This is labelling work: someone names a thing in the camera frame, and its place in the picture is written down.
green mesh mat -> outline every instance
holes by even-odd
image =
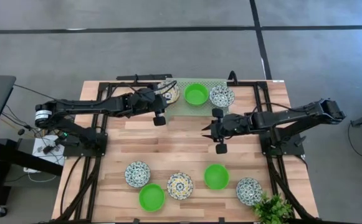
[[[210,99],[208,99],[201,106],[191,106],[188,102],[186,102],[184,98],[184,90],[188,85],[193,83],[200,83],[204,85],[208,89],[208,91],[210,91],[212,88],[218,85],[226,86],[225,79],[167,78],[167,80],[176,80],[180,91],[178,100],[166,108],[165,116],[166,118],[169,119],[173,116],[211,116],[212,114],[211,110],[213,108],[218,108],[217,106],[211,103]],[[228,107],[221,109],[224,111],[224,114],[229,113]]]

white cable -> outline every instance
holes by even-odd
[[[51,180],[54,180],[56,178],[56,176],[54,176],[53,178],[49,179],[49,180],[33,180],[30,176],[30,173],[27,173],[27,175],[29,176],[29,179],[33,182],[37,182],[37,183],[44,183],[44,182],[49,182]]]
[[[58,159],[55,154],[53,154],[52,152],[50,152],[50,153],[56,158],[57,164],[60,165],[60,164],[59,164],[59,160],[61,160],[61,159],[63,158],[63,156],[62,156],[60,159]],[[51,181],[51,180],[54,180],[54,179],[56,178],[56,175],[55,175],[54,177],[52,177],[51,179],[48,179],[48,180],[33,180],[33,179],[31,178],[29,172],[27,173],[27,175],[28,175],[28,177],[29,177],[29,180],[31,180],[31,181],[33,181],[33,182],[36,182],[36,183],[45,183],[45,182],[49,182],[49,181]]]

gray floor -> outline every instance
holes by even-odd
[[[256,1],[262,26],[362,25],[362,1]],[[252,26],[248,0],[0,0],[0,29]],[[285,80],[293,106],[332,98],[347,114],[338,126],[304,134],[320,217],[362,223],[362,158],[348,143],[362,115],[362,30],[263,32],[273,79]],[[264,79],[254,31],[0,35],[0,75],[56,98],[79,97],[84,80],[172,73],[176,77]],[[28,123],[47,101],[14,89],[8,105]],[[17,139],[0,123],[0,138]],[[362,128],[351,130],[362,152]],[[0,223],[48,220],[56,188],[14,189]]]

wooden tabletop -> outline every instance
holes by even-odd
[[[96,100],[98,81],[83,84],[81,100]],[[290,106],[284,82],[268,81],[270,100],[273,103]],[[243,114],[255,107],[252,87],[232,87],[236,94],[231,113]],[[126,87],[117,88],[114,95],[128,93]],[[283,110],[273,106],[274,111]],[[251,208],[243,205],[236,197],[237,182],[244,177],[252,177],[270,195],[271,186],[265,157],[261,154],[258,135],[233,137],[227,140],[228,153],[216,154],[215,144],[201,134],[209,131],[201,129],[210,123],[211,117],[174,117],[166,126],[155,127],[153,113],[127,118],[108,119],[108,146],[102,159],[98,178],[97,195],[93,212],[93,222],[132,222],[139,218],[142,222],[214,222],[224,217],[230,222],[252,222],[257,217]],[[89,127],[92,115],[77,115],[75,122]],[[313,216],[318,216],[311,184],[305,164],[295,156],[284,156],[290,190]],[[60,198],[70,168],[76,158],[69,158],[64,164],[63,174],[57,192],[52,218],[59,216]],[[151,169],[150,183],[159,184],[166,192],[166,201],[158,212],[145,212],[138,201],[138,189],[125,182],[124,171],[133,161],[143,161]],[[227,167],[229,185],[224,190],[210,190],[204,184],[203,173],[209,164],[218,163]],[[66,208],[80,187],[83,159],[77,164],[70,178],[64,197]],[[194,190],[190,198],[175,200],[166,191],[166,183],[171,174],[184,172],[191,176]],[[87,211],[83,202],[82,217]]]

green bowl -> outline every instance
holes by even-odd
[[[165,198],[164,190],[158,184],[148,184],[139,192],[139,204],[147,212],[160,210]]]
[[[201,106],[208,99],[208,89],[198,83],[188,85],[184,91],[185,100],[193,106]]]
[[[204,172],[204,182],[210,189],[224,189],[229,183],[228,170],[220,164],[209,165]]]

